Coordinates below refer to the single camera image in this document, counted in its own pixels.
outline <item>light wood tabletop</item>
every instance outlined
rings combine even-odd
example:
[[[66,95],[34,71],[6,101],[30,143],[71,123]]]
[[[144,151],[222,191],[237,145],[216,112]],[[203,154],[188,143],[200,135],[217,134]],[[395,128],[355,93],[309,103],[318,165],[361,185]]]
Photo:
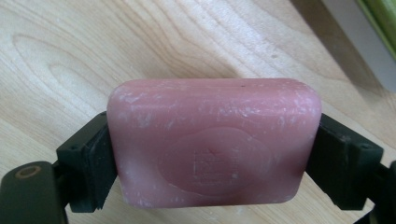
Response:
[[[292,77],[323,112],[396,160],[396,94],[383,89],[318,0],[1,1],[0,176],[56,148],[136,78]],[[353,223],[304,175],[282,204],[142,210],[116,180],[70,223]]]

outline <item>wooden surface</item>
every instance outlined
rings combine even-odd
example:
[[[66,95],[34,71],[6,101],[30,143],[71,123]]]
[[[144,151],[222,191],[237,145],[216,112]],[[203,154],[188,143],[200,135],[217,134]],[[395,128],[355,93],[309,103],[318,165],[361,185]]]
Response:
[[[323,112],[396,160],[396,95],[317,0],[1,1],[0,176],[55,149],[134,78],[293,77]],[[139,210],[116,181],[103,210],[70,223],[352,223],[305,175],[287,203]]]

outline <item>clamp jaw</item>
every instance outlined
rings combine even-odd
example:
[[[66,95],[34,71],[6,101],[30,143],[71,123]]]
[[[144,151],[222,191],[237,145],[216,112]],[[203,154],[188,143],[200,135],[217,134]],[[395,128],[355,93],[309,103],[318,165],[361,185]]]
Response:
[[[57,150],[58,160],[36,161],[3,177],[0,223],[67,223],[64,207],[101,209],[117,177],[106,112],[97,115]],[[322,115],[306,172],[342,210],[375,208],[358,224],[396,223],[396,161],[380,163],[383,149]]]

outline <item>wood grain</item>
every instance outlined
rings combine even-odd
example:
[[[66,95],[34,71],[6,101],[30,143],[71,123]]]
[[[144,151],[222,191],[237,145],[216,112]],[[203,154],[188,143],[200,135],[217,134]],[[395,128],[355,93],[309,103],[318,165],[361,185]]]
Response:
[[[293,77],[323,111],[396,160],[396,94],[384,90],[317,0],[1,1],[0,176],[55,149],[123,81]],[[116,181],[105,208],[70,223],[352,223],[309,176],[287,203],[140,210]]]

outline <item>pink soap bar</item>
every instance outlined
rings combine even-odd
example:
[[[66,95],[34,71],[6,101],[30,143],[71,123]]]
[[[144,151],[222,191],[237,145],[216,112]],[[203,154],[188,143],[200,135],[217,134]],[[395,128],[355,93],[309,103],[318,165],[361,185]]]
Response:
[[[142,208],[291,199],[320,116],[288,78],[133,80],[107,106],[124,199]]]

